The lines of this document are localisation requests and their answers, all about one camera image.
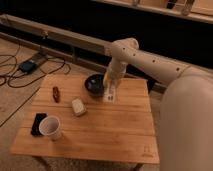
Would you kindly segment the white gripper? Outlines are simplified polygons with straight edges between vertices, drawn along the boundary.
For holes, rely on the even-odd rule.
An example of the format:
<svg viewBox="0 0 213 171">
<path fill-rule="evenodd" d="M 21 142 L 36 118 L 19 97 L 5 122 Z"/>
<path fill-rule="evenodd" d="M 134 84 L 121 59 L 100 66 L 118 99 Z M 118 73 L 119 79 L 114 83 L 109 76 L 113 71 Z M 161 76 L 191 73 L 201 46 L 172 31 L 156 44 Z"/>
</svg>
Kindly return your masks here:
<svg viewBox="0 0 213 171">
<path fill-rule="evenodd" d="M 110 61 L 107 70 L 104 74 L 103 78 L 104 88 L 108 86 L 108 83 L 113 82 L 115 90 L 117 90 L 121 83 L 120 79 L 123 78 L 126 73 L 126 67 L 127 67 L 126 62 L 113 58 Z"/>
</svg>

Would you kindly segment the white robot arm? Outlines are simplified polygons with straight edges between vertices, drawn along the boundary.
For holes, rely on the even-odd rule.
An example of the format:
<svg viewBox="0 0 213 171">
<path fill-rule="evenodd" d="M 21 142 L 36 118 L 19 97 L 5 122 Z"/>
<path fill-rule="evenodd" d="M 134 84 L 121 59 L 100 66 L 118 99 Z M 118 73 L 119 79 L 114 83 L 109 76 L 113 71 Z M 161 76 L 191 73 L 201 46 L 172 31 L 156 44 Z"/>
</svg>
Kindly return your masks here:
<svg viewBox="0 0 213 171">
<path fill-rule="evenodd" d="M 160 171 L 213 171 L 213 73 L 139 49 L 134 38 L 111 42 L 105 74 L 117 81 L 131 64 L 166 86 L 160 107 Z"/>
</svg>

